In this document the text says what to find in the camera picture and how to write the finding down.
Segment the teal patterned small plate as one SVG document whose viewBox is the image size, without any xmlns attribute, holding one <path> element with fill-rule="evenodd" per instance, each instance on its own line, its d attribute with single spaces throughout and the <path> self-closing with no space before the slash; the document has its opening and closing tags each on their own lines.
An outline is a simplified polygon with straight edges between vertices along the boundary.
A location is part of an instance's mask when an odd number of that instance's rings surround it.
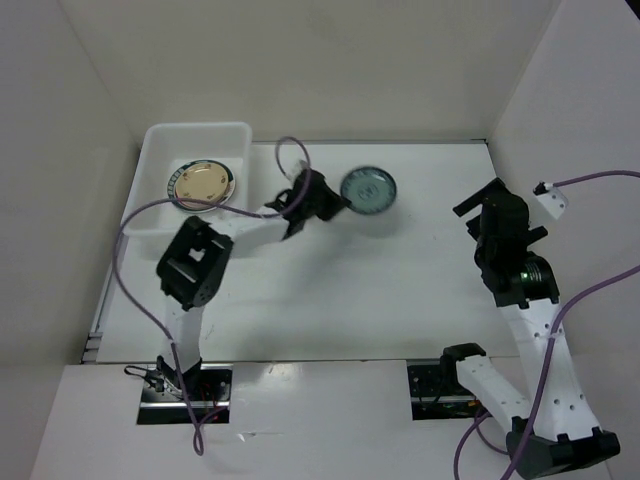
<svg viewBox="0 0 640 480">
<path fill-rule="evenodd" d="M 341 180 L 340 195 L 349 201 L 349 209 L 359 215 L 378 215 L 391 208 L 397 198 L 397 184 L 384 169 L 361 166 Z"/>
</svg>

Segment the beige plate with red marks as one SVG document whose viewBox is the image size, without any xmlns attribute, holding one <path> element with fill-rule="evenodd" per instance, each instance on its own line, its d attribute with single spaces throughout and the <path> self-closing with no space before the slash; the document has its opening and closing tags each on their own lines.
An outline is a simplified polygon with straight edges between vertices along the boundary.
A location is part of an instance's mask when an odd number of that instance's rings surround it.
<svg viewBox="0 0 640 480">
<path fill-rule="evenodd" d="M 216 201 L 232 190 L 231 171 L 216 161 L 190 164 L 178 175 L 174 184 L 174 195 L 184 201 L 206 204 Z"/>
</svg>

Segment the white plate red green rim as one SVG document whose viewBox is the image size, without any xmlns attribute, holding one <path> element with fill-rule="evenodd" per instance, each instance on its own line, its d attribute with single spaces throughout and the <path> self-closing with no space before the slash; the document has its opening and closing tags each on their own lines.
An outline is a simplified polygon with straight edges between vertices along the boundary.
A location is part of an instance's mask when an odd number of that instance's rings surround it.
<svg viewBox="0 0 640 480">
<path fill-rule="evenodd" d="M 195 163 L 195 162 L 203 162 L 203 161 L 216 161 L 216 160 L 210 160 L 210 159 L 194 160 L 194 161 L 191 161 L 191 162 L 188 162 L 188 163 L 186 163 L 186 164 L 182 165 L 182 166 L 181 166 L 180 168 L 178 168 L 178 169 L 177 169 L 177 170 L 176 170 L 176 171 L 171 175 L 171 177 L 168 179 L 167 187 L 166 187 L 166 194 L 167 194 L 167 195 L 168 195 L 168 194 L 174 194 L 174 184 L 175 184 L 175 182 L 176 182 L 176 180 L 177 180 L 177 178 L 178 178 L 178 175 L 183 171 L 183 169 L 184 169 L 184 168 L 186 168 L 187 166 L 189 166 L 190 164 L 193 164 L 193 163 Z M 234 174 L 233 174 L 232 170 L 231 170 L 227 165 L 225 165 L 225 166 L 226 166 L 226 167 L 231 171 L 232 176 L 233 176 L 233 180 L 232 180 L 232 190 L 229 192 L 229 193 L 232 193 L 232 194 L 233 194 L 233 193 L 234 193 L 234 190 L 235 190 L 235 186 L 236 186 L 236 179 L 235 179 L 235 176 L 234 176 Z"/>
</svg>

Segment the beige plate with black patch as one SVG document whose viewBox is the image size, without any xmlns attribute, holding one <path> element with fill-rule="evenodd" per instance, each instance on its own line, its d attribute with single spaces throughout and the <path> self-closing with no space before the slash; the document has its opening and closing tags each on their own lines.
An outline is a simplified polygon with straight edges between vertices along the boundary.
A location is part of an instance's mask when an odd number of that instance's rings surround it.
<svg viewBox="0 0 640 480">
<path fill-rule="evenodd" d="M 233 197 L 233 194 L 226 193 L 216 201 L 208 200 L 206 204 L 191 202 L 191 201 L 184 201 L 179 199 L 174 194 L 168 194 L 167 197 L 173 200 L 173 205 L 179 210 L 186 211 L 186 212 L 209 212 L 217 209 L 219 205 L 224 205 L 225 203 L 227 203 Z"/>
</svg>

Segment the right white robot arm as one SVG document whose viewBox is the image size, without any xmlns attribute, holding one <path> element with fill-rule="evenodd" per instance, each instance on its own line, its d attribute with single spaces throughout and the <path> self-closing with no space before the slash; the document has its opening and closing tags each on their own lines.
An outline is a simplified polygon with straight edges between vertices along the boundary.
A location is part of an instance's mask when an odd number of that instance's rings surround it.
<svg viewBox="0 0 640 480">
<path fill-rule="evenodd" d="M 575 373 L 552 267 L 530 249 L 546 228 L 531 227 L 527 203 L 499 178 L 453 211 L 462 217 L 474 208 L 479 214 L 466 223 L 474 261 L 513 335 L 529 393 L 522 395 L 475 343 L 444 349 L 441 386 L 480 401 L 484 411 L 474 428 L 489 417 L 501 426 L 510 459 L 505 478 L 540 479 L 618 455 L 618 436 L 601 427 Z"/>
</svg>

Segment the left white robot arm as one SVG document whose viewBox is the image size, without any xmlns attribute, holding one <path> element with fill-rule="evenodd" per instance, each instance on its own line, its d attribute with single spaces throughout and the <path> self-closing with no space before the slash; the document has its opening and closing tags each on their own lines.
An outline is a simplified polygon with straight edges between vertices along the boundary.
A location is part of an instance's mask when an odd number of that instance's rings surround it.
<svg viewBox="0 0 640 480">
<path fill-rule="evenodd" d="M 311 169 L 301 172 L 292 187 L 273 201 L 217 229 L 198 216 L 184 221 L 156 267 L 166 299 L 162 325 L 170 335 L 157 357 L 157 368 L 169 393 L 185 400 L 198 391 L 203 313 L 217 294 L 229 261 L 291 238 L 313 217 L 330 221 L 350 205 L 326 184 L 323 174 Z"/>
</svg>

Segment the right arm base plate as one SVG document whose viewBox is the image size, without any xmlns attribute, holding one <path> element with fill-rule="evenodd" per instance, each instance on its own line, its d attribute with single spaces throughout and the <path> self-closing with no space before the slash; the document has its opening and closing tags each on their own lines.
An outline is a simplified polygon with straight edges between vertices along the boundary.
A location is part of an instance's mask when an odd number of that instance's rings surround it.
<svg viewBox="0 0 640 480">
<path fill-rule="evenodd" d="M 473 419 L 483 413 L 480 401 L 463 387 L 445 379 L 439 360 L 406 363 L 412 419 Z"/>
</svg>

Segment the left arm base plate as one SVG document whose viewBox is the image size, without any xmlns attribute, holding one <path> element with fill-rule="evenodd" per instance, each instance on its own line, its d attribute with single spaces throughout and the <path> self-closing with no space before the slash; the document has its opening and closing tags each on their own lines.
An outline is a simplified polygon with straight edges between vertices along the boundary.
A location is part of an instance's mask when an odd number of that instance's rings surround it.
<svg viewBox="0 0 640 480">
<path fill-rule="evenodd" d="M 161 379 L 151 365 L 127 365 L 124 372 L 143 381 L 136 423 L 138 425 L 190 424 L 178 390 Z M 227 424 L 230 415 L 233 368 L 231 364 L 204 363 L 190 401 L 197 420 Z"/>
</svg>

